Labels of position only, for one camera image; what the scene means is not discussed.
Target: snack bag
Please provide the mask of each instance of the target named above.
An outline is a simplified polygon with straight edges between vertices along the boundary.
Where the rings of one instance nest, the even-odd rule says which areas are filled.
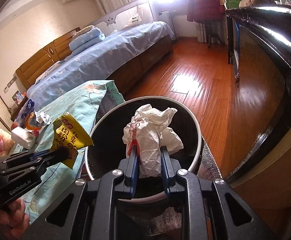
[[[60,146],[68,147],[70,149],[69,159],[65,160],[63,164],[72,169],[78,156],[77,150],[93,145],[92,139],[68,112],[53,122],[53,130],[54,140],[51,149],[56,150]]]
[[[25,128],[35,137],[38,137],[43,129],[51,123],[51,118],[44,112],[32,112],[25,120]]]
[[[18,126],[25,128],[25,120],[33,111],[34,111],[34,101],[29,99],[28,103],[21,108],[20,112],[18,113],[17,117],[12,123],[10,129],[13,130],[15,127]]]

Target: white container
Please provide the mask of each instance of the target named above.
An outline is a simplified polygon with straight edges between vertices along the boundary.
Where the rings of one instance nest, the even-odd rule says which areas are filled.
[[[35,143],[35,136],[18,126],[11,131],[11,138],[26,149],[31,149]]]

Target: blue gripper pad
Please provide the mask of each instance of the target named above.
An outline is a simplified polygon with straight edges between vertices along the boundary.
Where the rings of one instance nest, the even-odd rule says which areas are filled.
[[[138,157],[134,159],[133,163],[133,169],[132,169],[132,175],[131,175],[131,189],[130,189],[130,194],[131,197],[133,198],[135,190],[136,190],[136,183],[139,178],[139,162],[138,162]]]
[[[161,168],[162,168],[162,181],[163,181],[164,192],[167,198],[169,198],[170,196],[169,176],[167,174],[167,166],[166,166],[163,154],[161,154]]]

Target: red jacket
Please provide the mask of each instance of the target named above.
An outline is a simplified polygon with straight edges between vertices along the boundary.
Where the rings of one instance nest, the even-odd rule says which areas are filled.
[[[219,0],[188,0],[189,22],[217,21],[222,20],[224,14],[223,6]]]

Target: trash can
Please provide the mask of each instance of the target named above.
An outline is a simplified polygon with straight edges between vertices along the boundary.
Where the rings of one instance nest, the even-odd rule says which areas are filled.
[[[182,103],[161,96],[147,96],[129,100],[116,106],[103,116],[91,132],[94,145],[85,150],[85,165],[90,179],[99,179],[117,168],[126,158],[126,145],[122,141],[123,129],[130,123],[135,111],[143,105],[164,111],[176,108],[169,127],[180,137],[183,149],[170,155],[180,162],[181,168],[197,173],[202,157],[202,137],[199,123],[194,114]],[[165,198],[161,177],[138,180],[135,197],[124,200],[132,203],[152,203]]]

